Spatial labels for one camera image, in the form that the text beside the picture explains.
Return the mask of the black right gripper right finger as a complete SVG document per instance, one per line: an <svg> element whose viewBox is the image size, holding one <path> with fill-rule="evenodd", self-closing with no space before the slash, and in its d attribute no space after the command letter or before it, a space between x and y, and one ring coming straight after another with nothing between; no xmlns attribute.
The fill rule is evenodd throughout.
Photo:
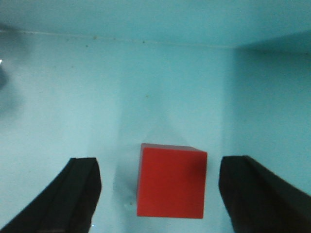
<svg viewBox="0 0 311 233"><path fill-rule="evenodd" d="M248 155L224 156L219 190L236 233L309 233L311 197Z"/></svg>

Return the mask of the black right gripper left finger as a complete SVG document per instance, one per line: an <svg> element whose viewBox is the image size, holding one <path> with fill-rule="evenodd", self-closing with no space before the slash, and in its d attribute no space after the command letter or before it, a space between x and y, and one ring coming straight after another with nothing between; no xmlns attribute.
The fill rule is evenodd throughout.
<svg viewBox="0 0 311 233"><path fill-rule="evenodd" d="M102 190L96 158L71 158L2 233L87 233Z"/></svg>

